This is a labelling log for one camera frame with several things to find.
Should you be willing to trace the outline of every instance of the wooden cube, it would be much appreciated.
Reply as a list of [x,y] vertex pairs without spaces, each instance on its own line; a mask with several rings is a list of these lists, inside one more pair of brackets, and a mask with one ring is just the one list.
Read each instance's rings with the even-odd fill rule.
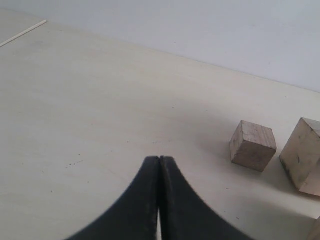
[[315,221],[306,240],[320,240],[320,218]]
[[320,122],[301,118],[280,160],[300,192],[320,196]]
[[242,120],[231,139],[230,149],[233,163],[263,172],[277,145],[271,128]]

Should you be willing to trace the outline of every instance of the large wooden block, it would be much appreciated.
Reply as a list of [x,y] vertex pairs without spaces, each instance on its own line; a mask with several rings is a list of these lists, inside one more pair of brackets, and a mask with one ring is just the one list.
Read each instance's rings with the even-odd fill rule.
[[231,139],[230,150],[233,163],[263,172],[277,145],[271,128],[242,120]]
[[320,218],[315,221],[306,240],[320,240]]
[[280,160],[300,192],[320,196],[320,122],[301,118]]

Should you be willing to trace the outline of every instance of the wood grain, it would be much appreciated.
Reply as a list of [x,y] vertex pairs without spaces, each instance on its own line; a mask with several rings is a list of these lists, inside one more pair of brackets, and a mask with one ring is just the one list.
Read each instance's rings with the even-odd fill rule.
[[241,121],[230,142],[231,161],[263,172],[277,151],[271,128]]
[[301,118],[280,160],[295,187],[320,196],[320,122]]

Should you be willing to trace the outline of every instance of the light wooden table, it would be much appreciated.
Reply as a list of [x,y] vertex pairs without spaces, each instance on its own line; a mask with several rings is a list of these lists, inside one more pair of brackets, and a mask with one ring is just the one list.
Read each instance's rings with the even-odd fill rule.
[[[318,198],[278,156],[320,94],[47,23],[0,49],[0,233],[60,240],[103,213],[144,157],[175,157],[218,214],[257,240],[303,240]],[[263,173],[230,162],[240,120],[274,131]]]

